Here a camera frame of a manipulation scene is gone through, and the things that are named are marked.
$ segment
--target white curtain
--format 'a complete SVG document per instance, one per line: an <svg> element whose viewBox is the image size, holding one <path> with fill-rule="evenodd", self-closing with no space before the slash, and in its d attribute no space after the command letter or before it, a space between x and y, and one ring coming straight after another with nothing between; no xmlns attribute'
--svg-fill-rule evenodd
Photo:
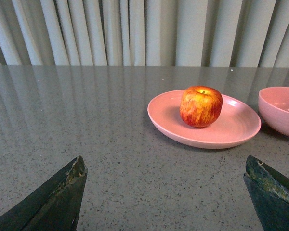
<svg viewBox="0 0 289 231"><path fill-rule="evenodd" d="M0 65L289 67L289 0L0 0Z"/></svg>

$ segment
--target gray countertop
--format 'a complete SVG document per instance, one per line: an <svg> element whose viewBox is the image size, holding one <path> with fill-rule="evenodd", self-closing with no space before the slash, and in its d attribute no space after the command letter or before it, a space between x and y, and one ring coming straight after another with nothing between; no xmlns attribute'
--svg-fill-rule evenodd
<svg viewBox="0 0 289 231"><path fill-rule="evenodd" d="M79 231L263 230L243 181L253 155L289 177L289 137L264 122L223 150L180 144L147 114L155 96L207 85L258 112L289 69L0 66L0 215L82 155Z"/></svg>

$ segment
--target pink bowl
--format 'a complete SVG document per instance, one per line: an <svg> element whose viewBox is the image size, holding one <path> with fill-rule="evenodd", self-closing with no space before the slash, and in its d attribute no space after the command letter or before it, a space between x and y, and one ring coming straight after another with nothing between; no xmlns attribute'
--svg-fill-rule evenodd
<svg viewBox="0 0 289 231"><path fill-rule="evenodd" d="M265 122L289 136L289 87L270 87L259 91L259 112Z"/></svg>

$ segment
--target pink plate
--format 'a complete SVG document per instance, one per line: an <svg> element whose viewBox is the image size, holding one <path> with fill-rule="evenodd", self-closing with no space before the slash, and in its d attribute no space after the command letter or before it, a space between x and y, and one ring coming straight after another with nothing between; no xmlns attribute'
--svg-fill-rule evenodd
<svg viewBox="0 0 289 231"><path fill-rule="evenodd" d="M208 149L230 148L253 138L261 127L257 113L243 102L223 96L222 112L205 128L187 125L180 117L179 106L184 90L158 95L148 105L148 114L157 129L180 143Z"/></svg>

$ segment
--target red apple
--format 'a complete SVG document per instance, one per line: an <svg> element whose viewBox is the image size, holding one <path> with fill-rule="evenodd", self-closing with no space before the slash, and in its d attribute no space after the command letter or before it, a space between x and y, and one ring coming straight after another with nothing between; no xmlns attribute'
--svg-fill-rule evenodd
<svg viewBox="0 0 289 231"><path fill-rule="evenodd" d="M221 114L222 95L214 88L191 86L183 92L180 116L190 126L203 128L214 123Z"/></svg>

